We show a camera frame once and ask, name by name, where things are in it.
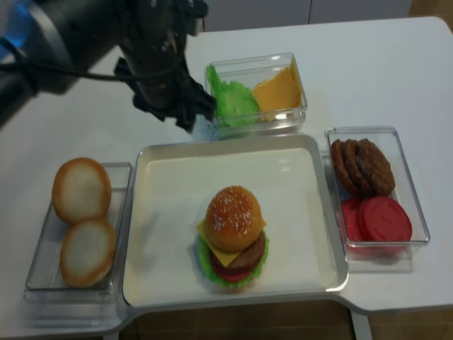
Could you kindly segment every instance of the square tray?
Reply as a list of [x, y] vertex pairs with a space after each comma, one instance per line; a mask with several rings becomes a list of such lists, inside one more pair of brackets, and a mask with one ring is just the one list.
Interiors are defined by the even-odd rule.
[[[240, 81], [248, 88], [253, 89], [258, 83], [272, 79], [282, 69], [288, 68], [292, 61], [296, 64], [297, 70], [297, 63], [292, 53], [229, 60], [224, 62], [213, 62], [210, 65], [216, 68], [217, 74], [222, 81]], [[206, 77], [206, 70], [206, 92], [213, 94], [210, 83]], [[213, 123], [206, 123], [205, 128], [210, 131], [209, 133], [206, 133], [206, 136], [209, 136], [209, 140], [222, 140], [230, 137], [250, 137], [257, 135], [289, 134], [297, 132], [297, 128], [305, 120], [307, 109], [304, 87], [302, 86], [298, 70], [297, 81], [302, 88], [300, 106], [296, 108], [283, 108], [281, 110], [256, 112], [253, 113], [253, 115], [235, 116], [233, 118], [223, 119], [222, 121], [214, 119]], [[275, 117], [275, 119], [270, 122], [263, 122], [263, 116]], [[225, 126], [229, 123], [238, 123], [250, 120], [253, 120], [253, 123], [236, 127]]]
[[[270, 240], [260, 277], [239, 292], [209, 281], [196, 252], [195, 226], [205, 218], [212, 197], [231, 185], [254, 193]], [[147, 147], [140, 153], [122, 288], [131, 306], [253, 303], [337, 291], [347, 277], [321, 154], [312, 137], [239, 138]]]
[[341, 182], [336, 178], [336, 174], [334, 174], [335, 193], [332, 195], [332, 203], [338, 217], [338, 224], [340, 225], [348, 259], [387, 259], [392, 262], [396, 259], [411, 259], [412, 255], [420, 247], [428, 244], [430, 233], [418, 202], [417, 193], [413, 186], [411, 174], [396, 130], [392, 127], [341, 127], [329, 130], [326, 133], [326, 137], [329, 147], [336, 140], [361, 140], [364, 138], [378, 146], [389, 161], [395, 178], [396, 186], [391, 197], [403, 207], [412, 224], [412, 237], [408, 242], [352, 241], [345, 229], [343, 209], [341, 208], [342, 203], [352, 198], [352, 196], [345, 191]]
[[117, 277], [122, 276], [122, 262], [127, 238], [133, 184], [129, 163], [102, 164], [112, 185], [112, 198], [105, 219], [117, 232], [117, 247], [112, 270], [98, 284], [89, 288], [69, 287], [59, 269], [59, 252], [67, 225], [55, 214], [50, 203], [38, 246], [25, 284], [25, 299], [55, 302], [110, 302], [118, 291]]

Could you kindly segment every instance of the brown patty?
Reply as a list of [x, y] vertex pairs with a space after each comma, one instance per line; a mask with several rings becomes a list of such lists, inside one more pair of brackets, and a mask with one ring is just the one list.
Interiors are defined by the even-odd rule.
[[241, 254], [234, 259], [227, 267], [219, 261], [217, 257], [210, 251], [211, 260], [215, 262], [215, 265], [222, 269], [225, 274], [240, 274], [247, 273], [255, 267], [264, 255], [264, 249], [266, 247], [266, 240], [263, 232], [261, 232], [248, 248], [243, 250]]
[[357, 160], [363, 175], [371, 183], [378, 195], [388, 196], [395, 189], [395, 178], [390, 163], [375, 143], [359, 141]]
[[342, 146], [343, 142], [340, 140], [336, 140], [331, 146], [333, 170], [335, 170], [338, 179], [349, 194], [356, 197], [363, 197], [363, 192], [351, 181], [348, 171], [346, 170], [343, 155], [341, 153]]
[[358, 147], [359, 143], [357, 140], [347, 140], [341, 147], [341, 154], [343, 155], [345, 167], [348, 171], [351, 181], [360, 189], [362, 189], [362, 192], [366, 196], [373, 196], [375, 194], [373, 187], [363, 176], [355, 158], [357, 156]]

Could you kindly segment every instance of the clear plastic container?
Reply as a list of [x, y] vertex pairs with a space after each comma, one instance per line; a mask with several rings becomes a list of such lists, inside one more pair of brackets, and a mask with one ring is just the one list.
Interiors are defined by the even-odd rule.
[[340, 233], [350, 260], [388, 260], [411, 259], [412, 255], [430, 241], [430, 233], [426, 226], [423, 212], [418, 202], [411, 174], [404, 157], [398, 133], [392, 127], [342, 127], [326, 133], [328, 145], [336, 140], [361, 140], [367, 138], [382, 151], [390, 163], [395, 178], [395, 189], [391, 197], [405, 210], [412, 224], [412, 237], [408, 242], [357, 242], [352, 241], [345, 230], [345, 219], [342, 202], [352, 198], [345, 191], [341, 182], [334, 174], [332, 204], [335, 209]]
[[59, 269], [59, 252], [68, 227], [57, 217], [53, 205], [50, 203], [25, 284], [26, 300], [109, 303], [120, 291], [132, 204], [133, 172], [129, 163], [109, 163], [103, 164], [103, 166], [112, 185], [112, 198], [105, 219], [117, 232], [117, 246], [112, 270], [93, 287], [73, 288], [64, 282]]
[[[212, 123], [204, 122], [206, 129], [210, 130], [205, 136], [210, 136], [211, 140], [226, 139], [229, 137], [249, 137], [254, 135], [274, 135], [283, 133], [297, 132], [297, 128], [304, 122], [307, 102], [304, 93], [304, 87], [300, 80], [299, 70], [297, 69], [296, 60], [292, 53], [281, 55], [268, 55], [265, 57], [255, 57], [247, 59], [229, 60], [225, 62], [213, 62], [219, 78], [222, 81], [240, 81], [249, 89], [262, 81], [272, 79], [282, 69], [288, 68], [291, 62], [294, 62], [297, 70], [297, 81], [302, 89], [300, 106], [296, 108], [283, 108], [266, 112], [244, 113], [244, 116], [230, 119], [215, 118]], [[205, 88], [206, 92], [213, 94], [210, 83], [207, 80], [205, 70]], [[240, 126], [228, 126], [233, 123], [245, 122]]]

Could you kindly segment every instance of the white tray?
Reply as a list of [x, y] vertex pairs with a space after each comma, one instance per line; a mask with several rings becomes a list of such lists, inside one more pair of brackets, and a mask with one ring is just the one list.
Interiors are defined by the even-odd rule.
[[[316, 141], [306, 135], [147, 147], [137, 160], [123, 295], [133, 307], [184, 307], [340, 290], [348, 265]], [[260, 203], [270, 239], [259, 279], [218, 288], [201, 271], [195, 226], [221, 189]]]

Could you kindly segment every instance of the green lettuce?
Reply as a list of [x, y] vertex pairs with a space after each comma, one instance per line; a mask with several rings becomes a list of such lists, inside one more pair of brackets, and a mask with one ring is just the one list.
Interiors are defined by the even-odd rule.
[[207, 243], [202, 239], [201, 236], [198, 237], [198, 245], [197, 245], [197, 253], [198, 258], [200, 259], [201, 269], [204, 275], [209, 278], [212, 282], [216, 283], [217, 285], [225, 288], [239, 288], [243, 285], [249, 283], [253, 278], [257, 278], [261, 274], [261, 269], [263, 269], [263, 264], [266, 262], [269, 252], [269, 239], [266, 233], [264, 233], [264, 238], [266, 241], [266, 245], [264, 248], [264, 254], [261, 258], [258, 265], [251, 271], [251, 273], [244, 279], [238, 282], [228, 282], [225, 281], [223, 278], [217, 275], [215, 270], [211, 265], [210, 260], [210, 248]]
[[239, 81], [222, 81], [214, 66], [209, 66], [206, 77], [211, 85], [212, 94], [217, 100], [216, 117], [221, 127], [235, 127], [253, 124], [258, 112], [250, 89]]

